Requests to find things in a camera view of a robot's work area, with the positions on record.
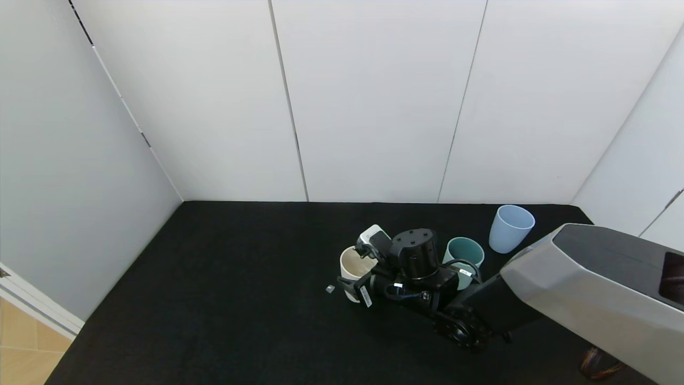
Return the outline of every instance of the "black tablecloth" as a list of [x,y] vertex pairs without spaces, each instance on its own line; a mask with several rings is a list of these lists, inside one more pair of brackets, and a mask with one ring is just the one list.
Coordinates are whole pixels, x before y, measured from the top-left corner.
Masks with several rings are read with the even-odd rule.
[[[524,247],[579,208],[525,206]],[[497,205],[186,202],[88,319],[56,384],[586,384],[589,344],[543,319],[473,355],[396,306],[364,310],[341,289],[339,255],[377,223],[434,229],[440,253],[466,236],[485,278],[510,255],[487,243]],[[604,384],[652,384],[625,369]]]

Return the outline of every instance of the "doorframe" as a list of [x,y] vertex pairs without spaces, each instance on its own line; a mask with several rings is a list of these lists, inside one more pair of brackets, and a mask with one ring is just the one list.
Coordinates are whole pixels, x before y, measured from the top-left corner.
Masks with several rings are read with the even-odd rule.
[[0,262],[7,274],[0,278],[0,297],[23,312],[73,340],[84,322]]

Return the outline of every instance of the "beige cup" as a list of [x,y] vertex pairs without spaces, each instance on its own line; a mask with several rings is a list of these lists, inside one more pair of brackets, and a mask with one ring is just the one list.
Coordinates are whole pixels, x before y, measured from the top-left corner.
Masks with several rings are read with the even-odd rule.
[[[361,256],[354,250],[354,246],[350,246],[340,255],[340,275],[342,278],[356,281],[366,275],[376,263],[378,261],[370,257],[361,259]],[[356,295],[351,295],[346,291],[344,293],[350,301],[359,303]]]

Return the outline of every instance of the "white wall panel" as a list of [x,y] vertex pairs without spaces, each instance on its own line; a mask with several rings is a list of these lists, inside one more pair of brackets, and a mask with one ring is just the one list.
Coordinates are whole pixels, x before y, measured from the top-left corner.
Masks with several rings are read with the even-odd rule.
[[684,252],[684,195],[680,195],[642,238]]
[[305,200],[267,0],[74,0],[186,200]]
[[684,29],[573,204],[597,225],[639,235],[682,188]]
[[2,263],[86,320],[180,203],[69,2],[0,1]]
[[440,202],[570,202],[683,21],[679,0],[489,0]]
[[273,0],[312,201],[437,200],[484,0]]

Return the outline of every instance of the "light blue cup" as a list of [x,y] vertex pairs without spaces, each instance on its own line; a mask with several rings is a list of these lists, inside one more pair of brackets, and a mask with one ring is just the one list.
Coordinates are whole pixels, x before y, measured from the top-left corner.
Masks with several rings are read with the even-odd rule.
[[525,239],[534,223],[534,216],[524,208],[501,206],[489,231],[489,246],[497,253],[510,253]]
[[[466,260],[479,268],[484,261],[484,250],[479,243],[470,238],[465,238],[462,236],[452,238],[449,243],[447,243],[447,252],[444,253],[444,260],[442,263],[447,263],[450,260]],[[456,262],[452,265],[449,265],[449,267],[453,267],[456,270],[459,268],[464,269],[466,271],[470,271],[471,274],[475,274],[475,269],[463,262]],[[465,289],[471,284],[472,281],[472,277],[459,273],[458,290]]]

